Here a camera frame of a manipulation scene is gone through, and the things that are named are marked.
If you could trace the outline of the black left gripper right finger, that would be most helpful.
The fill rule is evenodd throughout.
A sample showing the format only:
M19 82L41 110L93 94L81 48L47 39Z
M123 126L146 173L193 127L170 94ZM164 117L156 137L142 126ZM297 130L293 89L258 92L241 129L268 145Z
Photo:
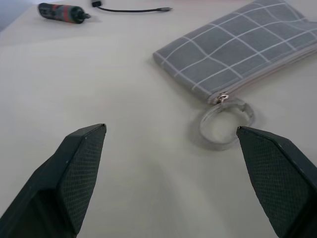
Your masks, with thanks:
M289 139L236 131L256 196L278 238L317 238L317 167Z

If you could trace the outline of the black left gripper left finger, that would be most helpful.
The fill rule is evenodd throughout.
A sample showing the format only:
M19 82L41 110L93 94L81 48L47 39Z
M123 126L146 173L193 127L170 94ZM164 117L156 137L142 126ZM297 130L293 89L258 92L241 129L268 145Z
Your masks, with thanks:
M67 135L0 217L0 238L77 238L96 185L105 135L104 123Z

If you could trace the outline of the dark tool with red bands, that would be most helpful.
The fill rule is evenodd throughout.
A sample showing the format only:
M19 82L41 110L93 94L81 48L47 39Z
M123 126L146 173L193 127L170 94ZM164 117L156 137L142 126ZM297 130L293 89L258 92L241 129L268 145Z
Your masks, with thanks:
M40 3L38 12L43 18L73 24L81 24L91 18L91 15L86 13L83 8L73 5Z

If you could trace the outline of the grey checked zipper pouch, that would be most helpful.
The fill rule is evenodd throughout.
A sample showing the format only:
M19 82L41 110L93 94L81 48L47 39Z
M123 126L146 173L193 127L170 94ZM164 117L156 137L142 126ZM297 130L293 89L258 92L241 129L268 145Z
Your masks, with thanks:
M317 20L285 0L254 0L154 52L175 81L209 104L317 50Z

